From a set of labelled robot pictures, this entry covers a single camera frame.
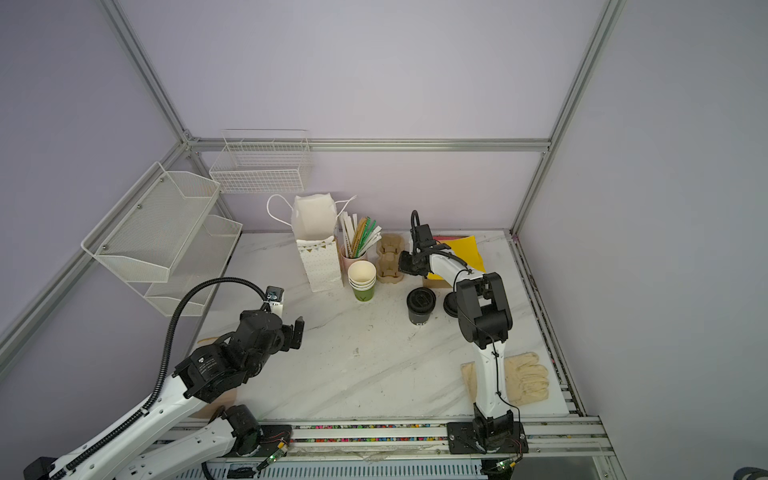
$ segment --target black mounting plate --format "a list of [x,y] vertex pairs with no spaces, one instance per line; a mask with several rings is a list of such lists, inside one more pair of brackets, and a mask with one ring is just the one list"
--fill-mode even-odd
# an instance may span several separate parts
[[[472,422],[450,422],[445,427],[448,430],[448,447],[451,453],[485,453],[475,446],[477,437],[472,428]],[[518,444],[512,439],[517,439],[520,442],[522,452],[518,451]],[[528,453],[528,439],[525,436],[523,425],[520,422],[513,422],[512,437],[507,439],[498,450],[491,453]]]
[[259,435],[259,448],[253,454],[248,455],[248,458],[266,458],[272,455],[275,450],[277,450],[277,445],[280,443],[281,439],[290,444],[290,437],[293,434],[293,427],[291,425],[259,424],[259,427],[261,427],[261,435]]

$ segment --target beige glove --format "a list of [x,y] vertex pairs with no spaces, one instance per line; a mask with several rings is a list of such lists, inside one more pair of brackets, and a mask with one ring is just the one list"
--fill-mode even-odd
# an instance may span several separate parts
[[[549,371],[538,365],[538,355],[533,352],[509,356],[504,359],[507,397],[514,406],[526,405],[549,398]],[[478,380],[475,363],[462,365],[462,378],[469,391],[469,398],[477,398]]]

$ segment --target yellow paper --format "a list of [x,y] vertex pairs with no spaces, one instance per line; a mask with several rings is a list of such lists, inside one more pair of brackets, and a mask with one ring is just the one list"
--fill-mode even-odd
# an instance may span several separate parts
[[[455,253],[458,258],[464,260],[475,270],[480,270],[483,273],[485,272],[485,265],[482,263],[482,257],[480,257],[480,252],[478,252],[477,240],[475,240],[474,236],[459,238],[457,240],[443,240],[440,243],[445,243],[451,247],[451,250],[453,250],[453,253]],[[427,276],[427,279],[429,280],[440,280],[441,278],[441,276],[435,275],[434,273],[430,273]]]

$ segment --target marble table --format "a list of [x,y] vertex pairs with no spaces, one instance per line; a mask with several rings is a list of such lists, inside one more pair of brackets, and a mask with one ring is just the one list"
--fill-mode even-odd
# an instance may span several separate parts
[[[487,271],[504,281],[514,326],[505,355],[536,352],[548,367],[549,398],[520,407],[523,417],[566,416],[557,376],[501,230],[439,232],[474,234]],[[423,326],[408,320],[406,294],[421,286],[420,277],[377,284],[373,299],[357,301],[348,284],[312,293],[293,235],[244,233],[233,252],[227,276],[250,280],[266,289],[285,289],[283,321],[306,321],[299,350],[271,356],[263,371],[231,390],[218,404],[242,403],[258,419],[446,419],[472,415],[460,366],[473,360],[472,344],[458,320],[442,309],[450,290],[435,290],[438,306]],[[193,348],[233,331],[242,310],[256,309],[255,293],[223,284],[200,328]]]

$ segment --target wire mesh basket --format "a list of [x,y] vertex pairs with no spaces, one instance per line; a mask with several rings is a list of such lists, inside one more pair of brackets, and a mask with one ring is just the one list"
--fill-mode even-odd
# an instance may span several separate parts
[[[170,279],[165,283],[152,283],[144,298],[163,315],[173,315],[181,299],[192,287],[224,273],[242,229],[242,223],[208,215]],[[195,293],[181,315],[202,315],[213,294],[214,285]]]
[[299,193],[312,172],[305,130],[223,130],[224,149],[210,169],[225,194]]
[[219,196],[216,181],[153,169],[160,171],[155,181],[106,239],[82,244],[126,283],[167,282]]

